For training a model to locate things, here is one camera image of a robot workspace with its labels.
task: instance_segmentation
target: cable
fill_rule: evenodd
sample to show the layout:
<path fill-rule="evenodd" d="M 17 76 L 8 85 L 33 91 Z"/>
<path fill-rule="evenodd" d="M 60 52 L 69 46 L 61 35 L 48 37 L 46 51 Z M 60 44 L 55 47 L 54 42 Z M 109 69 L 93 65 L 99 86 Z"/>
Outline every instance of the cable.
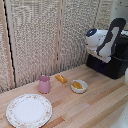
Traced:
<path fill-rule="evenodd" d="M 116 58 L 115 56 L 112 56 L 112 57 L 117 59 L 117 60 L 120 60 L 120 61 L 128 61 L 128 60 L 122 60 L 122 59 Z"/>

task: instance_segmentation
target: small bowl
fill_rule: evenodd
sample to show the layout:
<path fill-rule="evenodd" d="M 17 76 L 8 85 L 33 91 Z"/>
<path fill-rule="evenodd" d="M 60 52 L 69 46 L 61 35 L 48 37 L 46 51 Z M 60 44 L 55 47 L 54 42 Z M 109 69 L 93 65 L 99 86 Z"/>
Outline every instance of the small bowl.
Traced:
<path fill-rule="evenodd" d="M 74 82 L 74 81 L 80 83 L 80 84 L 82 85 L 83 89 L 77 89 L 77 88 L 75 88 L 75 87 L 73 86 L 73 82 Z M 73 81 L 71 82 L 71 88 L 72 88 L 72 90 L 73 90 L 74 92 L 76 92 L 76 93 L 84 93 L 85 90 L 87 89 L 87 87 L 88 87 L 87 83 L 85 83 L 85 82 L 82 81 L 82 80 L 73 80 Z"/>

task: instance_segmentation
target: pink cup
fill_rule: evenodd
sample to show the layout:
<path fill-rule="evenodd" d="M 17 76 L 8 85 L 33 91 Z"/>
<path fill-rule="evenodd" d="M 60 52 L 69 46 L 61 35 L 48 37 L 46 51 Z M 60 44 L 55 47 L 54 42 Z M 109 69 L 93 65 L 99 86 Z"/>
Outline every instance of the pink cup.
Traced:
<path fill-rule="evenodd" d="M 50 91 L 50 77 L 40 76 L 40 78 L 39 78 L 39 91 L 41 93 L 48 93 Z"/>

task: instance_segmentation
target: wooden countertop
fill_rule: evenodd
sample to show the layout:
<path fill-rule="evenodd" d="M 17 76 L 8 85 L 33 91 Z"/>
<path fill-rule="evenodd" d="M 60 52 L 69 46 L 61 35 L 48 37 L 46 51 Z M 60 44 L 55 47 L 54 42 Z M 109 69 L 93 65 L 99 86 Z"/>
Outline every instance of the wooden countertop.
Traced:
<path fill-rule="evenodd" d="M 124 76 L 113 80 L 86 65 L 59 74 L 68 82 L 61 84 L 55 75 L 51 76 L 48 94 L 38 91 L 38 81 L 0 94 L 0 128 L 13 128 L 6 119 L 6 108 L 14 98 L 23 94 L 40 94 L 51 102 L 52 117 L 42 128 L 109 128 L 128 101 Z M 88 84 L 85 93 L 76 94 L 71 90 L 70 83 L 74 79 Z"/>

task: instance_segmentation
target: white plate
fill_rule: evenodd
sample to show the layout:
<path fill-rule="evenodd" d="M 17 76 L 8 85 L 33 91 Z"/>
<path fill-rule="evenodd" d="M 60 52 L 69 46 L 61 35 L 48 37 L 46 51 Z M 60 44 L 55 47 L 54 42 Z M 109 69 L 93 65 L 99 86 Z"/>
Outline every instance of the white plate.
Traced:
<path fill-rule="evenodd" d="M 51 115 L 51 103 L 38 94 L 21 95 L 15 98 L 6 110 L 8 121 L 16 128 L 39 128 Z"/>

